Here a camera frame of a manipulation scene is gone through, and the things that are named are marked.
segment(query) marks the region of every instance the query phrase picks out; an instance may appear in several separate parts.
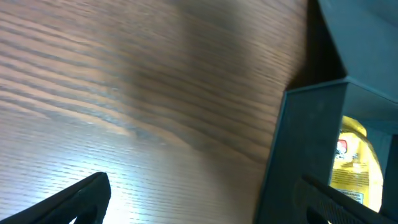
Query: yellow packet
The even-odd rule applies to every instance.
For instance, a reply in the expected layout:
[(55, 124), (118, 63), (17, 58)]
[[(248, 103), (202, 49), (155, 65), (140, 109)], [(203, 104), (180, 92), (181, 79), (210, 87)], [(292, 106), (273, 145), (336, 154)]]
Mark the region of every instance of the yellow packet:
[(359, 122), (343, 117), (330, 186), (378, 212), (383, 176), (377, 155), (366, 139), (366, 134)]

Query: open box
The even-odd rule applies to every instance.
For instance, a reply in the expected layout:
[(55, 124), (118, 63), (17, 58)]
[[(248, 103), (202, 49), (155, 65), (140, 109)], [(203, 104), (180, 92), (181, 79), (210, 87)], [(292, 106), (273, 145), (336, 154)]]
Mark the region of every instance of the open box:
[[(255, 222), (309, 222), (309, 207), (302, 202), (309, 199), (298, 198), (317, 193), (310, 185), (304, 189), (302, 179), (329, 185), (343, 115), (366, 128), (378, 156), (384, 176), (381, 210), (345, 202), (348, 197), (335, 192), (321, 200), (313, 196), (318, 208), (311, 209), (332, 223), (345, 223), (350, 215), (359, 221), (349, 223), (398, 222), (398, 28), (391, 22), (398, 24), (398, 2), (319, 3), (346, 76), (285, 93)], [(332, 200), (341, 203), (328, 207)]]

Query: wooden table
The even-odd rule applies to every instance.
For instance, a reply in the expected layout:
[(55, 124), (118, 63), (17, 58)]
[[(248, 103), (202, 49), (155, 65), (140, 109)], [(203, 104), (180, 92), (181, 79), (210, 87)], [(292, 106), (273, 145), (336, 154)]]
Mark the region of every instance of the wooden table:
[(251, 223), (305, 11), (1, 0), (0, 219), (104, 171), (104, 223)]

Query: wood grain pattern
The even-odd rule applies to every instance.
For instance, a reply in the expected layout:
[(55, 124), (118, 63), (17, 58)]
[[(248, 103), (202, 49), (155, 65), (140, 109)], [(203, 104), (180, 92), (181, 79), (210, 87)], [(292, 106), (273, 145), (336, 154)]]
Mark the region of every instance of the wood grain pattern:
[(251, 223), (304, 0), (1, 0), (0, 219), (96, 172), (105, 223)]

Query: brown wood grain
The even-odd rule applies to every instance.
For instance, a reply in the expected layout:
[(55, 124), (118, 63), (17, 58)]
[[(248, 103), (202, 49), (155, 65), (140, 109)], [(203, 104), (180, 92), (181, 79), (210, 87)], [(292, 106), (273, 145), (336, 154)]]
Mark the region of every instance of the brown wood grain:
[(304, 0), (1, 0), (0, 219), (96, 172), (105, 223), (251, 223)]

